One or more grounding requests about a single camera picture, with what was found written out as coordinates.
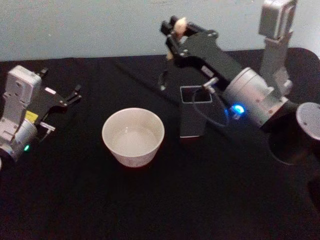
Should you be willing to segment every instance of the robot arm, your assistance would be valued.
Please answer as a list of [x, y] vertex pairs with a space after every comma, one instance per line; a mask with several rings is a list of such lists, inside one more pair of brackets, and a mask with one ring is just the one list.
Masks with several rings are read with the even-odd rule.
[[242, 67], [216, 44], [218, 33], [188, 23], [184, 43], [177, 40], [174, 25], [177, 17], [164, 21], [161, 32], [178, 67], [193, 67], [214, 85], [203, 85], [210, 91], [218, 88], [230, 106], [243, 106], [249, 119], [265, 133], [270, 133], [269, 147], [276, 158], [297, 163], [320, 147], [320, 105], [296, 104], [285, 97], [291, 90], [284, 62], [296, 0], [266, 0], [263, 5], [260, 33], [266, 36], [261, 75]]
[[0, 119], [0, 171], [11, 167], [24, 152], [25, 147], [46, 129], [45, 137], [55, 127], [43, 122], [52, 112], [65, 112], [67, 107], [78, 101], [81, 86], [63, 98], [56, 91], [41, 86], [43, 69], [35, 74], [22, 66], [16, 66], [7, 75], [3, 115]]

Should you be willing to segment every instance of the black table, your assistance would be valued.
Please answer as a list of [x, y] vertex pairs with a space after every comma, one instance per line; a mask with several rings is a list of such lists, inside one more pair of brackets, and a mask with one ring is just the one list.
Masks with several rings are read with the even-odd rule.
[[[230, 54], [259, 70], [262, 50]], [[181, 142], [179, 86], [205, 79], [170, 66], [167, 90], [160, 92], [164, 59], [0, 63], [1, 85], [18, 64], [31, 71], [48, 67], [44, 85], [67, 96], [81, 84], [83, 95], [66, 114], [51, 115], [47, 123], [57, 130], [2, 174], [0, 239], [320, 239], [320, 214], [307, 189], [320, 171], [318, 161], [277, 162], [267, 136], [246, 117]], [[287, 67], [294, 83], [289, 98], [320, 103], [317, 56], [291, 48]], [[156, 157], [139, 169], [120, 165], [101, 137], [105, 120], [129, 107], [156, 113], [165, 127]]]

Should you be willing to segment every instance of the white bowl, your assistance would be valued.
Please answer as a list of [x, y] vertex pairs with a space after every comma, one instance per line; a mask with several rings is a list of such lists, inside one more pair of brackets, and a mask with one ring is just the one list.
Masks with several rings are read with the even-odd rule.
[[123, 165], [138, 168], [156, 155], [165, 136], [161, 119], [152, 111], [126, 108], [111, 115], [102, 127], [102, 139]]

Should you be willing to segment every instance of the yellow warning sticker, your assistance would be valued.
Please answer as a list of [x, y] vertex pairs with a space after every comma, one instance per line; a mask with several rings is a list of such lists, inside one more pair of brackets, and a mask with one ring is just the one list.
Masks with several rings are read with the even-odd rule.
[[39, 116], [31, 111], [26, 111], [25, 113], [25, 117], [26, 119], [28, 119], [31, 123], [35, 123], [35, 121], [37, 120]]

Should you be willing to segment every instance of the cable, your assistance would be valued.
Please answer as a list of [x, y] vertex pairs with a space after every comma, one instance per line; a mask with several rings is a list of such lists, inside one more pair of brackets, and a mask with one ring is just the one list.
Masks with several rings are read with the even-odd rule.
[[205, 115], [202, 111], [199, 110], [199, 108], [197, 107], [197, 104], [195, 103], [195, 100], [196, 100], [196, 95], [197, 95], [197, 92], [201, 91], [202, 89], [197, 89], [193, 92], [193, 95], [192, 95], [192, 105], [193, 105], [193, 108], [194, 110], [200, 115], [202, 116], [203, 118], [205, 118], [207, 121], [209, 121], [212, 125], [216, 126], [216, 127], [219, 127], [219, 128], [225, 128], [229, 125], [229, 113], [228, 113], [228, 110], [226, 108], [226, 105], [224, 104], [224, 102], [220, 99], [220, 97], [217, 95], [217, 93], [213, 93], [211, 95], [214, 95], [214, 97], [218, 100], [220, 106], [223, 108], [224, 110], [224, 113], [225, 113], [225, 124], [222, 124], [220, 122], [217, 122], [215, 120], [213, 120], [212, 118], [208, 117], [207, 115]]

